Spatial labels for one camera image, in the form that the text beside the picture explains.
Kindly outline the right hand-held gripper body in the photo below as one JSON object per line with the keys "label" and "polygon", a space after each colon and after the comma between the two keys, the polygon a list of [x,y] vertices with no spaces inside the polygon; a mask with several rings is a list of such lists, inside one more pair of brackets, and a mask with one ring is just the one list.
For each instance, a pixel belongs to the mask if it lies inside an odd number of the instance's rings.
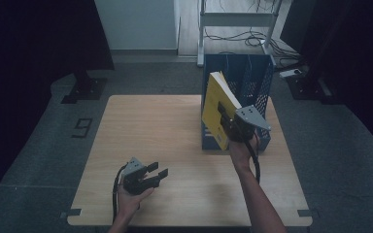
{"label": "right hand-held gripper body", "polygon": [[271,130],[270,124],[254,105],[237,109],[227,123],[227,135],[233,142],[250,140],[257,129]]}

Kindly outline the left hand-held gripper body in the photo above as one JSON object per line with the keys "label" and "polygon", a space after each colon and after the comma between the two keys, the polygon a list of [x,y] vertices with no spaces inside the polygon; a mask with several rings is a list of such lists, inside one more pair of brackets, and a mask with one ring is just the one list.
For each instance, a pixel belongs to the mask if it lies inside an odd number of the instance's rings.
{"label": "left hand-held gripper body", "polygon": [[123,188],[132,195],[138,195],[151,187],[152,178],[145,179],[148,172],[145,171],[144,165],[136,157],[132,157],[127,166],[123,169]]}

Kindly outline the yellow book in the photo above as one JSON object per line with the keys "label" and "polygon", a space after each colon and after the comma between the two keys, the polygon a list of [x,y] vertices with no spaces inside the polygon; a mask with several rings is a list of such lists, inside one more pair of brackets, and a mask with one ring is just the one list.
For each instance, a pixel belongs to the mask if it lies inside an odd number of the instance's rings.
{"label": "yellow book", "polygon": [[232,93],[222,72],[209,74],[205,101],[202,111],[202,121],[215,139],[221,150],[228,147],[228,138],[221,126],[221,112],[219,105],[223,106],[226,115],[234,118],[235,111],[241,108],[238,99]]}

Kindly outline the blue file rack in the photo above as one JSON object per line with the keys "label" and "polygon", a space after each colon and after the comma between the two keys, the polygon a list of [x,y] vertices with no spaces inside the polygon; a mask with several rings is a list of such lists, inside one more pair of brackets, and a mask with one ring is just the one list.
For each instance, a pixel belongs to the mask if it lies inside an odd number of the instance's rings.
{"label": "blue file rack", "polygon": [[243,107],[254,105],[265,117],[274,64],[264,54],[206,54],[202,79],[201,107],[204,107],[209,75],[222,72]]}

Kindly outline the person's left hand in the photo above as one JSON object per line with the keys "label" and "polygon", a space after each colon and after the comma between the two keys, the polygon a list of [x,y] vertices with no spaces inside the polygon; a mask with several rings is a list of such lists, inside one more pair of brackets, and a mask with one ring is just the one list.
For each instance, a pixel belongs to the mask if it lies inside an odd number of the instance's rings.
{"label": "person's left hand", "polygon": [[153,192],[154,188],[148,188],[141,194],[132,195],[121,185],[118,190],[117,220],[129,222],[140,208],[141,202]]}

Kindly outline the person's right hand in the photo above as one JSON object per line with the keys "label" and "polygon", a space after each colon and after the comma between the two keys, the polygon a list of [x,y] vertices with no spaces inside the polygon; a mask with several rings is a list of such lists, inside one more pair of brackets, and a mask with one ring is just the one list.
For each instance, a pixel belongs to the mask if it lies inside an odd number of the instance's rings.
{"label": "person's right hand", "polygon": [[257,154],[258,136],[253,137],[246,143],[229,142],[229,153],[236,171],[244,171],[250,168],[250,159],[254,154]]}

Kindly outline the white power strip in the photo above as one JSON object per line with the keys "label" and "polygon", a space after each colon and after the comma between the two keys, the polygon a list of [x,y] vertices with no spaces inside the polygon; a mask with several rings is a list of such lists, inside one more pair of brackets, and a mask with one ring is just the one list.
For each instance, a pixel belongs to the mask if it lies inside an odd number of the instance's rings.
{"label": "white power strip", "polygon": [[297,75],[300,75],[300,74],[302,74],[301,70],[291,69],[291,70],[287,70],[287,71],[284,71],[284,72],[280,72],[279,77],[282,78],[282,79],[285,79],[285,78],[297,76]]}

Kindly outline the black stand base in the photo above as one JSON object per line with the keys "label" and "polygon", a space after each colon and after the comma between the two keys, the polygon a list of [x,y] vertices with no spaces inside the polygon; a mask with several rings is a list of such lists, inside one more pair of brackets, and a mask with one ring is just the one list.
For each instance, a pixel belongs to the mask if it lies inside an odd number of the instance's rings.
{"label": "black stand base", "polygon": [[286,78],[286,81],[294,100],[317,100],[329,103],[333,97],[321,78],[314,79],[298,75]]}
{"label": "black stand base", "polygon": [[91,78],[86,70],[74,72],[76,82],[62,104],[76,104],[79,100],[99,100],[107,83],[106,78]]}

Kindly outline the black curtain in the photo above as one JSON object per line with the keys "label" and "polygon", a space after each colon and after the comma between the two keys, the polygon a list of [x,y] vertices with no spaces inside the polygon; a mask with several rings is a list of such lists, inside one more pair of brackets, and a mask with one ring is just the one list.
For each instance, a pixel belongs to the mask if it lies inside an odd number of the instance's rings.
{"label": "black curtain", "polygon": [[0,181],[78,70],[114,67],[95,0],[0,0]]}
{"label": "black curtain", "polygon": [[281,39],[373,135],[373,0],[292,0]]}

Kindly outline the grey table corner bracket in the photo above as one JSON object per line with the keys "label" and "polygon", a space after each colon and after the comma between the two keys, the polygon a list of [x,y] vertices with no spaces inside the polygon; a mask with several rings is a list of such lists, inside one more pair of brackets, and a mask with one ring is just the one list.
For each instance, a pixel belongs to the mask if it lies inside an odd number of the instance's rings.
{"label": "grey table corner bracket", "polygon": [[68,216],[80,216],[82,209],[70,209],[66,212],[61,212],[60,218],[67,218]]}

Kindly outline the white metal desk frame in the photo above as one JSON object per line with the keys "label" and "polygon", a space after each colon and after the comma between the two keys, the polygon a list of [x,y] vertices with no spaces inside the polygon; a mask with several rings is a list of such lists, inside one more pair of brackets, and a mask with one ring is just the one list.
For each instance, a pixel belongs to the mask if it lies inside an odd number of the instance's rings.
{"label": "white metal desk frame", "polygon": [[267,55],[272,55],[272,34],[279,16],[283,0],[276,0],[271,13],[207,13],[206,0],[198,0],[198,28],[197,66],[204,65],[204,29],[209,26],[217,27],[267,27],[265,39],[261,48]]}

